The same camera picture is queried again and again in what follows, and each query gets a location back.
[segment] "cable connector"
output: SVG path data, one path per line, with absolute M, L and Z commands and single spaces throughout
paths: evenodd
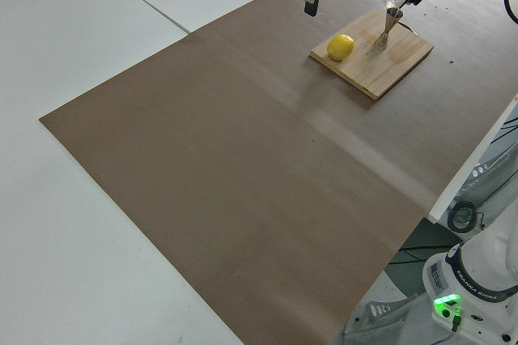
M 453 316 L 453 327 L 452 331 L 456 333 L 462 322 L 462 310 L 460 307 L 455 309 L 455 315 Z

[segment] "yellow lemon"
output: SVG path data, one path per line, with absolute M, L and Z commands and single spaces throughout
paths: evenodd
M 336 61 L 341 61 L 352 54 L 355 48 L 355 41 L 351 36 L 335 36 L 327 45 L 327 54 Z

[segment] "metal jigger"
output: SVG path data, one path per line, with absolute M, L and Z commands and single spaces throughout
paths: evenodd
M 403 11 L 397 7 L 390 7 L 387 9 L 387 17 L 385 19 L 385 30 L 380 37 L 374 42 L 377 49 L 384 50 L 387 48 L 387 41 L 389 40 L 389 33 L 394 28 L 394 25 L 403 17 Z

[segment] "jigger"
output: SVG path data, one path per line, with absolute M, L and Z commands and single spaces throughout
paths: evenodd
M 381 33 L 380 37 L 374 42 L 374 46 L 377 49 L 386 49 L 387 41 L 389 40 L 389 33 L 394 28 L 394 25 L 403 17 L 403 11 L 396 7 L 390 7 L 387 9 L 387 16 L 385 18 L 385 30 Z

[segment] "brown paper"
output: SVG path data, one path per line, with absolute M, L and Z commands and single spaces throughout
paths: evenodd
M 478 1 L 376 102 L 308 53 L 381 0 L 256 0 L 41 121 L 246 345 L 326 344 L 518 91 Z

